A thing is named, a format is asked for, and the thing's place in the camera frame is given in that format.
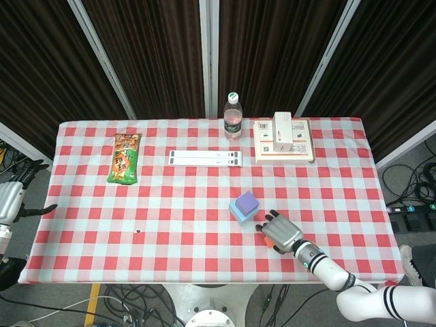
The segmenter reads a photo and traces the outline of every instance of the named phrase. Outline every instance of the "bottle label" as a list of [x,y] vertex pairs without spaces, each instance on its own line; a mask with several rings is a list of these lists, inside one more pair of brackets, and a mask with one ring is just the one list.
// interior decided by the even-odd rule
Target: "bottle label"
[[229,133],[238,133],[242,128],[242,124],[242,121],[239,124],[235,125],[224,122],[224,129]]

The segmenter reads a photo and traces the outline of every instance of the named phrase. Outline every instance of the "power strip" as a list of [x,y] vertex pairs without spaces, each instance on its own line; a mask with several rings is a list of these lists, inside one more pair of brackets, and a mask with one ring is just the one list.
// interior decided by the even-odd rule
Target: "power strip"
[[436,204],[387,208],[395,234],[435,232]]
[[171,166],[242,167],[240,151],[173,150],[168,163]]

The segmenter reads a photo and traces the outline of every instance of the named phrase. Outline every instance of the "metal frame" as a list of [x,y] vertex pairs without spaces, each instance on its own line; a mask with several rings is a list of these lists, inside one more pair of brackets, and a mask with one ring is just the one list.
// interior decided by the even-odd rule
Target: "metal frame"
[[219,0],[198,0],[206,118],[218,115]]
[[28,143],[24,138],[12,131],[3,123],[0,123],[0,139],[8,143],[10,146],[13,146],[23,155],[26,155],[32,160],[43,159],[45,164],[50,165],[47,170],[52,170],[53,160],[35,148],[32,144]]
[[110,84],[114,88],[114,91],[118,98],[120,99],[121,105],[124,108],[125,113],[129,117],[129,119],[136,120],[136,114],[134,109],[132,108],[123,87],[118,79],[118,76],[115,73],[115,70],[106,54],[106,51],[103,48],[102,43],[98,37],[97,32],[94,29],[94,26],[89,19],[87,11],[85,10],[82,0],[68,0],[68,4],[71,7],[74,16],[77,18],[77,21],[82,27],[83,33],[86,35],[89,44],[94,50],[95,56],[97,56],[100,65],[102,66],[104,73],[109,79]]
[[200,6],[200,33],[202,39],[202,62],[204,84],[204,113],[206,118],[211,118],[212,108],[212,79],[211,79],[211,2],[198,0]]
[[312,98],[313,92],[315,92],[318,83],[321,80],[321,77],[324,75],[324,72],[326,71],[326,68],[330,63],[330,60],[339,42],[341,41],[343,34],[345,33],[345,30],[348,27],[349,22],[353,18],[354,13],[356,12],[356,9],[359,6],[359,4],[360,4],[360,0],[348,0],[347,4],[345,5],[343,13],[339,19],[339,22],[333,31],[332,37],[330,38],[330,41],[327,45],[326,50],[324,51],[324,54],[322,55],[320,64],[318,65],[318,68],[316,69],[312,77],[309,87],[307,88],[306,93],[302,98],[300,105],[298,106],[298,109],[295,113],[295,117],[302,116],[303,112],[305,111],[307,104]]
[[211,118],[217,118],[218,117],[218,60],[219,60],[219,0],[211,0],[211,50],[212,50]]
[[377,170],[381,170],[383,167],[390,164],[392,161],[405,154],[421,142],[424,142],[427,138],[430,138],[432,135],[436,134],[436,121],[433,121],[427,127],[421,129],[417,134],[412,136],[406,142],[402,143],[398,148],[393,150],[393,152],[389,153],[382,160],[375,164]]

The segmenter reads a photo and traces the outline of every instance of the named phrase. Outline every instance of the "snack bag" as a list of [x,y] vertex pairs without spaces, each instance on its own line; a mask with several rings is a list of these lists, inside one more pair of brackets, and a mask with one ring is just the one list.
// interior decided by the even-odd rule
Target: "snack bag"
[[108,176],[109,183],[134,184],[138,148],[141,134],[115,134],[114,156],[112,170]]

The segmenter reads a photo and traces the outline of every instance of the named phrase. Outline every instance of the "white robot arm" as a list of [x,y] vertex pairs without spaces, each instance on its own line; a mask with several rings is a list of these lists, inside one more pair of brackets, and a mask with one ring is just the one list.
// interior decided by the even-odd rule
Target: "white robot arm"
[[20,272],[26,264],[24,259],[5,257],[7,246],[12,237],[10,226],[21,217],[45,215],[57,207],[56,204],[52,204],[41,210],[29,210],[25,209],[22,202],[27,187],[35,174],[47,167],[48,165],[42,164],[42,160],[29,160],[8,182],[0,184],[0,291],[17,282]]
[[369,318],[391,318],[436,324],[436,290],[429,287],[388,286],[377,290],[357,279],[331,260],[316,244],[305,240],[295,224],[277,211],[266,216],[269,223],[256,225],[280,254],[294,253],[330,290],[340,292],[337,305],[353,322]]

